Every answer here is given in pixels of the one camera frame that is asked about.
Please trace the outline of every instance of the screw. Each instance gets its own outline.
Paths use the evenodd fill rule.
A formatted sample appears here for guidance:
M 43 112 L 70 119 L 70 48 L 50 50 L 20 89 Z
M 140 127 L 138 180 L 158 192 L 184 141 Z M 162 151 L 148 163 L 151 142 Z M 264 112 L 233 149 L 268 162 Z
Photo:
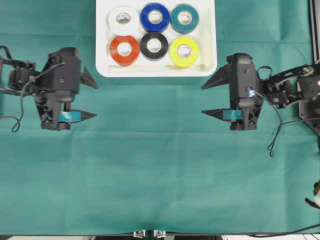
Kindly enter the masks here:
M 275 97 L 273 100 L 272 100 L 275 104 L 278 104 L 280 102 L 280 99 Z

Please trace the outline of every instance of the electrical tape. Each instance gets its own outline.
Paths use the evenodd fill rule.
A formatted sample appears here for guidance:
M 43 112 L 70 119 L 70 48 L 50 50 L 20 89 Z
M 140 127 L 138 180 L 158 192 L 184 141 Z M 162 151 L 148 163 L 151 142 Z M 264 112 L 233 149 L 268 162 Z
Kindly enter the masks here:
M 189 21 L 183 23 L 179 20 L 180 14 L 188 16 Z M 199 14 L 197 10 L 188 5 L 180 4 L 171 13 L 171 26 L 172 28 L 180 34 L 189 34 L 193 32 L 199 23 Z
M 108 17 L 110 29 L 119 36 L 129 36 L 138 31 L 139 14 L 129 6 L 114 8 Z
M 122 43 L 127 43 L 131 46 L 131 52 L 124 56 L 118 51 L 118 47 Z M 110 44 L 111 57 L 121 66 L 132 65 L 140 55 L 140 46 L 138 41 L 132 36 L 117 36 Z
M 179 48 L 188 46 L 190 54 L 187 57 L 179 55 Z M 199 58 L 200 50 L 197 42 L 190 37 L 179 37 L 170 46 L 170 58 L 173 64 L 180 68 L 189 68 L 194 65 Z
M 158 40 L 161 43 L 159 51 L 151 51 L 148 48 L 148 43 L 152 40 Z M 142 54 L 150 61 L 159 61 L 165 57 L 169 50 L 168 40 L 160 32 L 149 32 L 143 36 L 140 42 Z
M 159 23 L 152 23 L 149 19 L 149 14 L 153 11 L 160 12 L 162 20 Z M 147 32 L 164 32 L 170 24 L 170 13 L 168 9 L 159 3 L 149 3 L 141 11 L 140 15 L 141 23 L 143 28 Z

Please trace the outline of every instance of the white tape roll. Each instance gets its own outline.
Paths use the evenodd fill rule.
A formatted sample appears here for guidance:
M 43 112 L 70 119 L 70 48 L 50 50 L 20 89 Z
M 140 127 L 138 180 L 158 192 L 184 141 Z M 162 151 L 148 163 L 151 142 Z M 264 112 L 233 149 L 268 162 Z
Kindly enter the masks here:
M 138 31 L 140 18 L 136 10 L 120 6 L 111 11 L 108 17 L 110 29 L 119 36 L 129 36 Z

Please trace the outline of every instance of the white tray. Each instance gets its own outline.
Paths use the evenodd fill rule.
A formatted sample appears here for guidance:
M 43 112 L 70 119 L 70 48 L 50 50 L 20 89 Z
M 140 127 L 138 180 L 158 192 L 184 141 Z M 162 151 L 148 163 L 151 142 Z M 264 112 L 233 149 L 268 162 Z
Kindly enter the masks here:
M 130 6 L 141 13 L 148 3 L 160 3 L 169 12 L 179 4 L 189 4 L 199 13 L 199 24 L 195 31 L 188 34 L 199 45 L 200 55 L 197 62 L 189 68 L 175 67 L 169 52 L 160 61 L 149 61 L 142 54 L 131 66 L 119 66 L 109 53 L 111 41 L 117 36 L 109 28 L 108 16 L 111 10 L 120 6 Z M 140 24 L 137 33 L 132 36 L 139 42 L 147 32 Z M 171 44 L 182 35 L 168 27 L 162 33 Z M 104 77 L 206 77 L 217 69 L 217 37 L 215 0 L 96 0 L 96 53 L 97 71 Z

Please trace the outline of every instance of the teal tape roll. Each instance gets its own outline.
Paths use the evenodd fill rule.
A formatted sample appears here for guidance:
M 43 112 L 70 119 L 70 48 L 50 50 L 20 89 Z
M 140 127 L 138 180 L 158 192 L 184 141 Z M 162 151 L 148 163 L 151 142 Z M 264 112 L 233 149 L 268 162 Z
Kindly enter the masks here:
M 199 14 L 188 4 L 178 5 L 171 13 L 171 26 L 180 34 L 193 32 L 199 23 Z
M 223 120 L 240 120 L 243 119 L 241 110 L 224 110 Z
M 62 111 L 60 112 L 59 122 L 60 123 L 77 123 L 81 122 L 80 111 Z

